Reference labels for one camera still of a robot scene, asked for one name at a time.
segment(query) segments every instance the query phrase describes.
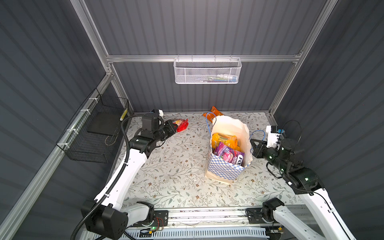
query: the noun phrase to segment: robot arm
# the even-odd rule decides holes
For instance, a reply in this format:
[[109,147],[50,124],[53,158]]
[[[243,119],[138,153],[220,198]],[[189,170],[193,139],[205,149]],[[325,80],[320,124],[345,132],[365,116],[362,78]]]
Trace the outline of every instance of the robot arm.
[[[295,194],[299,195],[314,216],[326,239],[356,240],[333,206],[317,174],[313,170],[301,166],[301,164],[294,163],[294,150],[297,142],[288,138],[276,141],[276,134],[279,134],[277,126],[268,126],[266,131],[268,142],[250,140],[254,149],[253,156],[267,160],[267,168],[270,164],[279,170],[281,174],[279,178],[283,178]],[[277,198],[263,203],[263,218],[268,221],[278,221],[298,239],[314,239],[314,237],[321,239],[315,231],[296,218]]]
[[[152,204],[137,202],[128,207],[126,212],[120,210],[133,179],[156,148],[156,144],[172,136],[176,129],[177,125],[173,124],[171,120],[166,122],[163,120],[161,110],[153,110],[142,117],[141,134],[134,136],[129,141],[130,150],[126,152],[110,181],[94,201],[86,201],[81,208],[84,217],[82,221],[85,222],[88,231],[117,240],[127,226],[141,221],[147,223],[153,221],[154,206]],[[129,159],[125,161],[127,153],[129,153]],[[96,204],[99,206],[92,212],[91,210]]]

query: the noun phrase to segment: snack package label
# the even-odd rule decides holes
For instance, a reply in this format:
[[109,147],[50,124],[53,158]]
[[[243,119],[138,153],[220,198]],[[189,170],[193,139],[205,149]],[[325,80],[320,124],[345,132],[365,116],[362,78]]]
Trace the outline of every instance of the snack package label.
[[215,149],[215,155],[221,157],[225,162],[229,162],[235,165],[240,165],[244,159],[244,153],[234,150],[224,143],[220,142],[218,147]]
[[172,120],[172,123],[174,124],[177,124],[177,132],[181,132],[181,131],[184,131],[187,129],[188,127],[188,119],[184,120],[184,119],[173,119]]
[[214,133],[212,135],[212,148],[217,148],[220,142],[223,142],[224,145],[234,150],[240,151],[240,147],[237,145],[238,140],[236,136],[226,135],[222,133]]

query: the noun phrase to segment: wall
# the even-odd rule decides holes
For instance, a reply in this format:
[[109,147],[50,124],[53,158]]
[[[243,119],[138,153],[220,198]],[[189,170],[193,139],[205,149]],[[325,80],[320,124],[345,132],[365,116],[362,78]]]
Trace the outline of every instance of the wall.
[[[110,55],[297,54],[324,2],[86,0]],[[177,112],[268,110],[291,63],[243,63],[238,84],[220,85],[176,84],[171,63],[114,65],[135,112]]]
[[[2,222],[105,72],[69,1],[0,1],[0,41]],[[78,221],[75,201],[107,175],[103,165],[64,159],[15,239]]]
[[384,1],[339,1],[275,114],[300,122],[304,164],[357,239],[384,228],[383,12]]

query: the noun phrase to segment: orange snack bag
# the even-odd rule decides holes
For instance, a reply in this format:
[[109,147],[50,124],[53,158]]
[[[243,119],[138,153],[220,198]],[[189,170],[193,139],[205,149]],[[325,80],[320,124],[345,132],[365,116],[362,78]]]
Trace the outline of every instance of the orange snack bag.
[[[224,114],[222,114],[219,110],[217,110],[215,107],[212,107],[211,108],[211,112],[213,112],[216,116],[221,116],[221,115],[224,115]],[[213,115],[213,114],[208,114],[208,116],[207,116],[207,119],[209,120],[209,121],[211,121],[212,122],[212,120],[215,118],[215,116]]]
[[212,135],[212,148],[217,148],[220,142],[224,143],[224,145],[234,150],[240,151],[240,147],[237,145],[238,140],[236,136],[226,135],[222,133],[214,133]]

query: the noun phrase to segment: floral tablecloth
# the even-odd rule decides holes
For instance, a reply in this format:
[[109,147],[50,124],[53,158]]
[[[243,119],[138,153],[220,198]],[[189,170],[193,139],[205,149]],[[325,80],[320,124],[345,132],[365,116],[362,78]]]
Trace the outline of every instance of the floral tablecloth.
[[[250,133],[265,130],[269,125],[264,113],[225,115],[247,124]],[[254,159],[230,185],[207,179],[204,175],[210,136],[205,118],[201,114],[164,115],[165,120],[175,118],[188,118],[187,130],[176,133],[152,152],[129,188],[123,210],[140,200],[153,203],[155,208],[260,206],[273,197],[286,204],[303,204],[284,180],[275,179],[268,173],[264,159]],[[133,118],[128,138],[140,127],[141,118]],[[252,138],[262,139],[263,133],[255,132]],[[124,143],[116,168],[125,151]]]

